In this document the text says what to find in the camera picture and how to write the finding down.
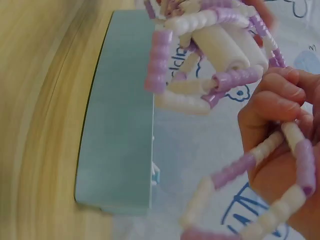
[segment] light blue box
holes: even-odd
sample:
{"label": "light blue box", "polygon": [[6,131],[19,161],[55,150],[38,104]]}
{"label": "light blue box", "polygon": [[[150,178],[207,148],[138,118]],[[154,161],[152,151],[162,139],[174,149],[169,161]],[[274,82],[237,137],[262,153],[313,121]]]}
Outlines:
{"label": "light blue box", "polygon": [[144,90],[155,29],[143,10],[112,15],[85,117],[75,200],[112,214],[151,207],[153,95]]}

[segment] beaded toy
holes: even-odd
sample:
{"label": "beaded toy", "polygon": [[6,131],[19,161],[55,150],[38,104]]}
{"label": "beaded toy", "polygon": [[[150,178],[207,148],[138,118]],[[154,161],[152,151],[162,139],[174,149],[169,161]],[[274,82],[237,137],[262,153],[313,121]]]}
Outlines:
{"label": "beaded toy", "polygon": [[[271,67],[286,64],[274,38],[253,6],[239,0],[156,0],[156,17],[150,0],[144,4],[150,19],[164,26],[152,35],[152,47],[144,87],[154,93],[155,106],[190,115],[207,115],[226,92],[254,83]],[[266,56],[249,30],[262,38]],[[171,81],[166,81],[170,44],[173,37],[191,52]],[[211,79],[187,79],[188,73],[206,56],[215,68]],[[299,210],[316,190],[315,157],[311,142],[295,122],[285,122],[282,132],[271,134],[264,142],[220,172],[205,176],[188,203],[180,225],[181,240],[262,240],[279,224]],[[196,227],[197,220],[214,192],[267,158],[284,140],[296,158],[296,184],[275,201],[257,222],[238,235],[206,232]]]}

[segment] wooden table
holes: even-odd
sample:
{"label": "wooden table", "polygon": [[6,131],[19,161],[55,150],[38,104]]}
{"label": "wooden table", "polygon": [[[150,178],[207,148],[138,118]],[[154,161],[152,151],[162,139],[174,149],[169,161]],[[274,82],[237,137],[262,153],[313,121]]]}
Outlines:
{"label": "wooden table", "polygon": [[0,239],[108,240],[74,200],[90,87],[113,10],[133,0],[0,1]]}

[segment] hand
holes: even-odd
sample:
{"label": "hand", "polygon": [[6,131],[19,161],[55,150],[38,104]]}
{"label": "hand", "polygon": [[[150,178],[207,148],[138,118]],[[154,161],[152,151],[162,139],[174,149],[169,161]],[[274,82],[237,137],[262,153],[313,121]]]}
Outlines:
{"label": "hand", "polygon": [[[313,104],[313,115],[300,108],[304,101]],[[301,131],[314,146],[317,189],[287,223],[307,240],[318,240],[320,236],[320,75],[292,68],[270,68],[248,104],[238,114],[245,152],[263,142],[275,128],[278,128],[275,122],[290,122],[296,119]],[[279,199],[296,181],[296,160],[288,145],[283,143],[254,170],[248,172],[248,176],[252,189],[268,204]]]}
{"label": "hand", "polygon": [[[267,5],[263,0],[243,0],[244,4],[247,4],[249,6],[254,6],[256,11],[259,13],[260,17],[264,21],[266,27],[272,31],[275,23],[276,23],[276,18],[275,16],[271,13],[271,11],[268,9]],[[261,37],[256,35],[254,37],[254,40],[256,43],[259,45],[259,47],[263,46],[263,41]]]}

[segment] lavender bead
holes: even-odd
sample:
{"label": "lavender bead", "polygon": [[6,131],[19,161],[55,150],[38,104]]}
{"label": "lavender bead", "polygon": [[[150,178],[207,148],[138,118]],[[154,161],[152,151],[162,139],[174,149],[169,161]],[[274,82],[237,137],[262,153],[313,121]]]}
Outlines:
{"label": "lavender bead", "polygon": [[297,143],[294,149],[296,157],[296,182],[307,197],[316,190],[316,166],[312,143],[304,139]]}
{"label": "lavender bead", "polygon": [[225,92],[216,92],[215,90],[211,90],[208,95],[203,95],[201,99],[208,102],[210,109],[213,109],[218,104],[219,100],[225,96],[225,94]]}
{"label": "lavender bead", "polygon": [[201,0],[201,9],[207,10],[212,7],[231,8],[232,0]]}
{"label": "lavender bead", "polygon": [[202,231],[196,227],[192,227],[182,233],[180,240],[241,240],[241,237],[239,235]]}
{"label": "lavender bead", "polygon": [[280,67],[279,64],[278,64],[278,61],[275,57],[272,57],[269,59],[269,64],[271,67]]}
{"label": "lavender bead", "polygon": [[144,0],[143,3],[144,3],[144,7],[145,7],[145,9],[146,9],[146,11],[147,11],[147,13],[149,15],[149,18],[150,19],[155,19],[156,18],[156,14],[155,14],[155,11],[154,11],[154,9],[153,9],[153,7],[151,5],[150,0]]}
{"label": "lavender bead", "polygon": [[239,160],[225,167],[220,172],[211,175],[211,180],[216,190],[221,189],[227,183],[233,181],[236,177],[250,170],[256,165],[255,156],[251,153],[243,155]]}
{"label": "lavender bead", "polygon": [[252,17],[249,17],[250,22],[253,23],[256,32],[260,37],[265,37],[267,35],[267,27],[264,21],[260,18],[259,15],[255,15]]}
{"label": "lavender bead", "polygon": [[217,23],[234,23],[238,21],[238,14],[234,9],[230,8],[214,8],[217,15]]}
{"label": "lavender bead", "polygon": [[253,67],[247,69],[217,72],[212,77],[217,82],[217,92],[227,92],[238,86],[252,84],[259,80],[259,75]]}
{"label": "lavender bead", "polygon": [[170,43],[173,32],[155,31],[152,35],[152,48],[144,88],[155,94],[162,94],[166,89],[166,72],[170,57]]}

